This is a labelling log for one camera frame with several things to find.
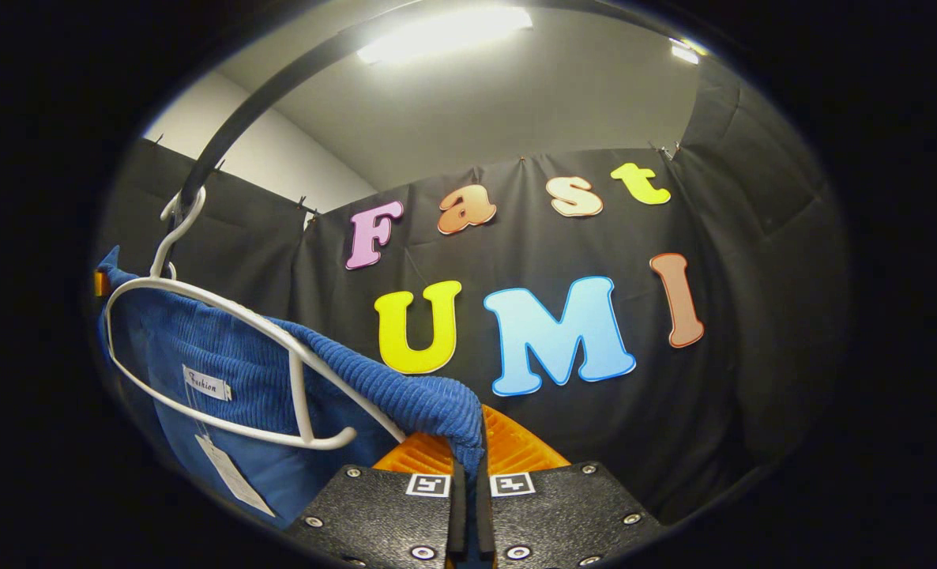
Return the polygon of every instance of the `clothing label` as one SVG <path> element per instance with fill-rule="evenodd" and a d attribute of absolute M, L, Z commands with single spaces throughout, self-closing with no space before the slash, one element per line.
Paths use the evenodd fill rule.
<path fill-rule="evenodd" d="M 230 401 L 233 399 L 233 394 L 230 393 L 230 386 L 226 385 L 223 379 L 201 374 L 201 372 L 191 370 L 190 367 L 184 364 L 181 364 L 180 367 L 184 368 L 184 382 L 192 386 L 195 391 L 201 391 L 209 397 L 215 397 L 222 401 Z"/>
<path fill-rule="evenodd" d="M 215 444 L 212 444 L 209 440 L 205 439 L 205 437 L 195 435 L 194 438 L 198 440 L 198 444 L 201 444 L 201 449 L 205 451 L 206 456 L 212 461 L 213 467 L 216 467 L 216 471 L 219 472 L 220 478 L 223 479 L 223 482 L 226 482 L 226 485 L 230 488 L 230 491 L 233 492 L 233 495 L 237 497 L 237 500 L 244 502 L 249 505 L 249 507 L 255 507 L 273 516 L 273 518 L 276 517 L 273 511 L 269 509 L 269 505 L 262 500 L 262 495 L 259 495 L 257 491 L 251 488 L 251 485 L 244 480 L 244 476 L 241 475 L 237 467 L 233 465 L 233 458 L 230 458 L 229 454 L 217 449 Z"/>

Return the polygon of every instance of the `screw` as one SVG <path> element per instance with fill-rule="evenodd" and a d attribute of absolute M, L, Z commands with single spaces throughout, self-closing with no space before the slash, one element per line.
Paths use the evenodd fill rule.
<path fill-rule="evenodd" d="M 416 559 L 433 559 L 433 555 L 436 555 L 436 553 L 434 553 L 432 548 L 426 546 L 419 546 L 412 550 L 412 556 Z"/>
<path fill-rule="evenodd" d="M 511 559 L 524 559 L 529 557 L 529 555 L 531 555 L 530 548 L 524 546 L 509 548 L 509 550 L 507 550 L 507 557 Z"/>

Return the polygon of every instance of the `blue letter m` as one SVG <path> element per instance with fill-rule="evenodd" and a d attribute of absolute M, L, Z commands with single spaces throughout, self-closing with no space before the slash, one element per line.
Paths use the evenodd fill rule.
<path fill-rule="evenodd" d="M 623 347 L 609 298 L 613 284 L 606 277 L 584 277 L 570 285 L 563 317 L 552 314 L 525 288 L 493 292 L 483 306 L 497 314 L 504 372 L 493 382 L 500 396 L 534 393 L 542 378 L 529 370 L 529 350 L 556 385 L 566 384 L 578 345 L 585 343 L 585 361 L 578 371 L 586 382 L 631 372 L 638 361 Z"/>

